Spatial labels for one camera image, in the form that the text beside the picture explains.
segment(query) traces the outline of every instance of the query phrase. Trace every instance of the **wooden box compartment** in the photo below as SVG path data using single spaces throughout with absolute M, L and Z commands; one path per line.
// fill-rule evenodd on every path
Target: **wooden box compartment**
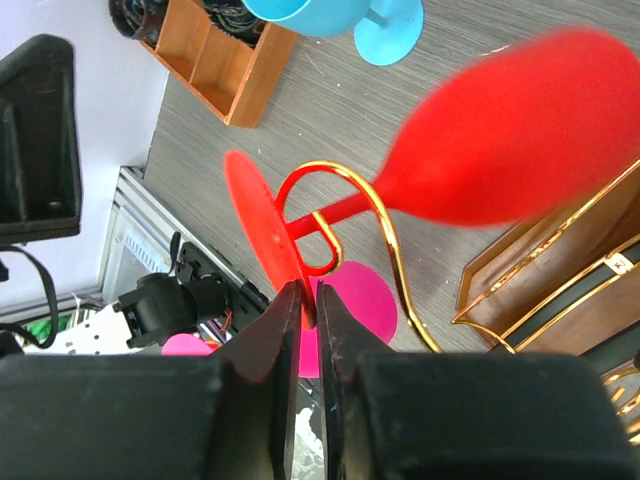
M 466 317 L 498 334 L 507 331 L 531 309 L 583 269 L 640 233 L 640 167 L 636 167 L 596 202 L 588 196 L 538 220 L 516 225 L 472 260 L 463 270 L 457 311 L 487 291 L 520 259 L 549 238 L 587 202 L 590 208 L 529 265 Z M 640 269 L 573 310 L 530 343 L 526 351 L 574 355 L 623 330 L 640 318 L 634 285 Z M 488 345 L 495 340 L 485 334 Z
M 211 26 L 191 85 L 219 115 L 231 112 L 252 56 L 251 47 Z
M 255 48 L 219 30 L 195 0 L 169 0 L 153 47 L 143 44 L 225 124 L 255 127 L 297 34 L 267 23 Z

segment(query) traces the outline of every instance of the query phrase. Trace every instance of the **table surface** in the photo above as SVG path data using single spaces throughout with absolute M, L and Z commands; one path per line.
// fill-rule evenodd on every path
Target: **table surface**
M 242 232 L 222 172 L 227 150 L 247 152 L 271 187 L 311 159 L 342 162 L 372 179 L 403 119 L 440 81 L 479 55 L 558 24 L 601 26 L 640 51 L 640 8 L 630 0 L 453 0 L 426 2 L 417 48 L 398 64 L 377 68 L 356 53 L 351 34 L 301 37 L 258 128 L 224 126 L 177 80 L 170 79 L 145 174 L 145 185 L 204 241 L 265 293 L 273 294 Z M 317 174 L 290 196 L 289 218 L 349 192 Z M 415 304 L 449 350 L 483 350 L 475 333 L 453 327 L 464 265 L 502 231 L 458 230 L 393 213 Z M 371 214 L 336 228 L 347 259 L 370 265 L 392 283 L 386 249 Z M 299 242 L 309 263 L 323 263 L 319 238 Z M 401 317 L 392 346 L 420 349 Z

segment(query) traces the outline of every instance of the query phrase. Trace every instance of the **green object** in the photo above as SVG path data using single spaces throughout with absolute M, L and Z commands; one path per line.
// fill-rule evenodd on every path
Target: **green object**
M 67 329 L 67 325 L 71 321 L 71 315 L 65 315 L 64 317 L 60 317 L 58 319 L 58 331 Z M 37 322 L 30 323 L 27 325 L 27 330 L 33 334 L 39 342 L 46 340 L 49 337 L 49 333 L 51 333 L 51 319 L 47 318 L 45 320 L 38 320 Z

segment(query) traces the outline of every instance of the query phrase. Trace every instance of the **pink disc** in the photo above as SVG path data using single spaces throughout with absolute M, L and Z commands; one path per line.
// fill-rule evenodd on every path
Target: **pink disc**
M 207 356 L 213 353 L 214 349 L 199 338 L 195 338 L 188 333 L 178 333 L 169 338 L 162 346 L 164 356 Z
M 389 343 L 398 326 L 398 310 L 391 289 L 372 268 L 358 262 L 344 262 L 334 273 L 324 278 L 310 278 L 315 297 L 318 281 L 333 286 L 356 320 Z M 300 338 L 299 375 L 318 378 L 318 328 L 302 329 Z

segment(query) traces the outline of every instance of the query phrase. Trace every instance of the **black cable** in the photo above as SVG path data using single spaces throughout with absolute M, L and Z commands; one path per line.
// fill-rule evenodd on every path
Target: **black cable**
M 171 275 L 171 273 L 175 270 L 178 265 L 178 257 L 180 256 L 180 232 L 173 232 L 171 236 L 171 242 L 169 243 L 169 255 L 171 256 L 171 267 L 169 267 L 169 272 L 167 275 Z
M 0 330 L 6 330 L 8 332 L 14 333 L 40 349 L 49 348 L 56 340 L 59 323 L 56 289 L 53 285 L 53 279 L 51 278 L 49 271 L 45 268 L 44 265 L 42 265 L 42 263 L 38 261 L 36 257 L 20 247 L 0 247 L 0 252 L 22 253 L 38 270 L 40 279 L 42 280 L 42 286 L 44 287 L 44 293 L 47 296 L 49 311 L 51 312 L 51 331 L 49 332 L 49 336 L 47 337 L 47 339 L 44 342 L 40 343 L 35 335 L 33 335 L 27 329 L 22 328 L 20 325 L 16 325 L 15 323 L 0 323 Z

